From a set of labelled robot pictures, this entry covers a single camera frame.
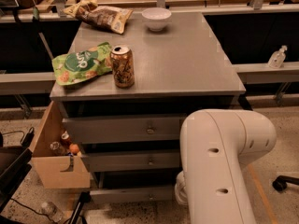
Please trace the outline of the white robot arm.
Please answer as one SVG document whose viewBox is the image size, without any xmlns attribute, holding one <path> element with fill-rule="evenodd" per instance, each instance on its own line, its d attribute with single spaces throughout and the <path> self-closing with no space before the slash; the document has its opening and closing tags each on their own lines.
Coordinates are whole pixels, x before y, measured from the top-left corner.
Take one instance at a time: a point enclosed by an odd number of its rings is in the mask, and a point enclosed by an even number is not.
<svg viewBox="0 0 299 224">
<path fill-rule="evenodd" d="M 270 152 L 276 128 L 249 110 L 203 109 L 180 130 L 182 171 L 178 203 L 189 206 L 191 224 L 256 224 L 241 169 Z"/>
</svg>

